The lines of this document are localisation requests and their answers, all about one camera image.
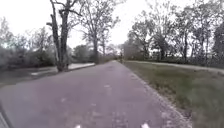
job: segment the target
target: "tree trunk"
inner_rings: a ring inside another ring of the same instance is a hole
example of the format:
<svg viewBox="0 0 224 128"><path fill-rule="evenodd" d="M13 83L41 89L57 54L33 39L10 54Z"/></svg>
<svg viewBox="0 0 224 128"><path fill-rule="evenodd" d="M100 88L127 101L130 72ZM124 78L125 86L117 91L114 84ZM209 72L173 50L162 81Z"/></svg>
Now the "tree trunk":
<svg viewBox="0 0 224 128"><path fill-rule="evenodd" d="M144 53L143 53L143 54L144 54L144 55L143 55L143 56L144 56L144 60L148 60L148 58L149 58L149 51L148 51L147 46L144 45L144 46L143 46L143 50L144 50L144 51L143 51L143 52L144 52Z"/></svg>
<svg viewBox="0 0 224 128"><path fill-rule="evenodd" d="M207 38L206 38L206 53L205 53L205 65L208 65L208 43L209 43L209 37L208 37L208 34L207 34Z"/></svg>
<svg viewBox="0 0 224 128"><path fill-rule="evenodd" d="M60 71L68 70L68 56L67 56L67 38L68 38L68 11L62 15L62 29L61 29L61 55L60 55Z"/></svg>
<svg viewBox="0 0 224 128"><path fill-rule="evenodd" d="M105 42L102 42L102 47L103 47L103 56L105 57L105 55L106 55L106 46L105 46Z"/></svg>
<svg viewBox="0 0 224 128"><path fill-rule="evenodd" d="M93 39L93 47L94 47L94 61L95 64L99 64L99 55L98 55L98 42L97 38Z"/></svg>
<svg viewBox="0 0 224 128"><path fill-rule="evenodd" d="M187 48L188 48L188 42L187 42L187 33L184 35L184 62L187 63Z"/></svg>
<svg viewBox="0 0 224 128"><path fill-rule="evenodd" d="M160 59L161 60L164 60L165 59L165 50L164 49L161 49L160 50Z"/></svg>
<svg viewBox="0 0 224 128"><path fill-rule="evenodd" d="M57 65L57 69L58 72L63 71L62 68L62 51L61 51L61 43L59 41L58 38L58 24L57 24L57 20L56 20L56 16L55 15L51 15L51 19L52 19L52 31L53 31L53 40L54 40L54 44L56 46L56 65Z"/></svg>

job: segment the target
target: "grass verge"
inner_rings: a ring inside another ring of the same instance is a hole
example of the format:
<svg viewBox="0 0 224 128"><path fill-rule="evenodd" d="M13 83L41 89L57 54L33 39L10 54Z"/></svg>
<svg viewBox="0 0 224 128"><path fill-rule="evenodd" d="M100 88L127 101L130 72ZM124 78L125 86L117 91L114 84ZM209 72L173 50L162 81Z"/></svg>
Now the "grass verge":
<svg viewBox="0 0 224 128"><path fill-rule="evenodd" d="M88 67L92 67L92 66L95 66L95 65L69 69L65 72L70 72L70 71L88 68ZM13 70L13 71L1 72L0 73L0 88L7 86L7 85L14 85L16 83L23 82L23 81L35 80L35 79L40 79L40 78L43 78L46 76L52 76L52 75L58 75L58 74L65 73L65 72L59 73L59 72L51 71L51 70L52 70L51 68L40 68L40 69L29 68L29 69L18 69L18 70ZM44 73L40 73L38 75L31 75L31 73L35 73L35 72L44 72Z"/></svg>
<svg viewBox="0 0 224 128"><path fill-rule="evenodd" d="M194 128L224 128L224 76L150 63L124 62L190 118Z"/></svg>

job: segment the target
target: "asphalt path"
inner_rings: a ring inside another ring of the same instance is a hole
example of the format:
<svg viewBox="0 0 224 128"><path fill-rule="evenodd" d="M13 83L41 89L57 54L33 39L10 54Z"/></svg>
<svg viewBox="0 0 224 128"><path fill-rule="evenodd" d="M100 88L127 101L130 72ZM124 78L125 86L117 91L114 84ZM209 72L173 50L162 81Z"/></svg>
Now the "asphalt path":
<svg viewBox="0 0 224 128"><path fill-rule="evenodd" d="M6 86L0 100L14 128L188 128L165 98L122 64Z"/></svg>

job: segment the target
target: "distant figure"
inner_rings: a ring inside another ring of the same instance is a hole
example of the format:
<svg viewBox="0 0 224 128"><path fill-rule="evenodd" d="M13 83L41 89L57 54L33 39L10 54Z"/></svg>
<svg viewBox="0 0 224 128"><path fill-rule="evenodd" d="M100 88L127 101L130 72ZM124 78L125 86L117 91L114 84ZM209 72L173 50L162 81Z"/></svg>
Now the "distant figure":
<svg viewBox="0 0 224 128"><path fill-rule="evenodd" d="M120 62L123 63L123 54L120 52Z"/></svg>

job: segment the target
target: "road marking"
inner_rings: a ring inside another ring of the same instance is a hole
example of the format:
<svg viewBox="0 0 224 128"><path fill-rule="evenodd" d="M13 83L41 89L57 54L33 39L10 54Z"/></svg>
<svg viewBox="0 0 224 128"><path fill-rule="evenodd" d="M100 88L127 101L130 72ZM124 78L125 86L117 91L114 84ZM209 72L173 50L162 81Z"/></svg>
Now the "road marking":
<svg viewBox="0 0 224 128"><path fill-rule="evenodd" d="M147 123L144 123L141 128L150 128L149 125Z"/></svg>
<svg viewBox="0 0 224 128"><path fill-rule="evenodd" d="M75 128L82 128L81 125L76 125Z"/></svg>

